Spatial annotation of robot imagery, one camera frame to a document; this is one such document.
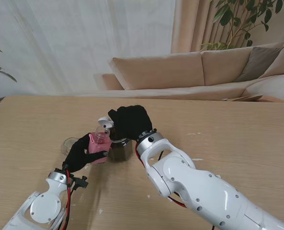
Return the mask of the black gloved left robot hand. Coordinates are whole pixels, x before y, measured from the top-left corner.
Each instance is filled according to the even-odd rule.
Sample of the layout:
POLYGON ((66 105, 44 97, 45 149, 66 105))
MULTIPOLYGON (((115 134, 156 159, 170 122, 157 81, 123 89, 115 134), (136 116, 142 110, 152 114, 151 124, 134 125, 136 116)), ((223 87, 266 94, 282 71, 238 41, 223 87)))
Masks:
POLYGON ((108 156, 107 151, 99 151, 92 154, 85 153, 89 147, 89 134, 79 138, 71 147, 69 154, 62 163, 62 169, 68 170, 70 173, 81 170, 86 164, 93 163, 108 156))

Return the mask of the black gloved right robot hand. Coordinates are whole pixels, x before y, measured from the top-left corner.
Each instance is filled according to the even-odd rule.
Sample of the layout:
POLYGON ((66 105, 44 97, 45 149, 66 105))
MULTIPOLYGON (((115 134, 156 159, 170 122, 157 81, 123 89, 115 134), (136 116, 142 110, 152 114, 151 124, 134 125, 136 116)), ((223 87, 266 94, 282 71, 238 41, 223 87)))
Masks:
POLYGON ((140 135, 153 129, 151 120, 141 105, 121 106, 117 110, 111 109, 108 116, 113 121, 116 134, 120 139, 137 140, 140 135))

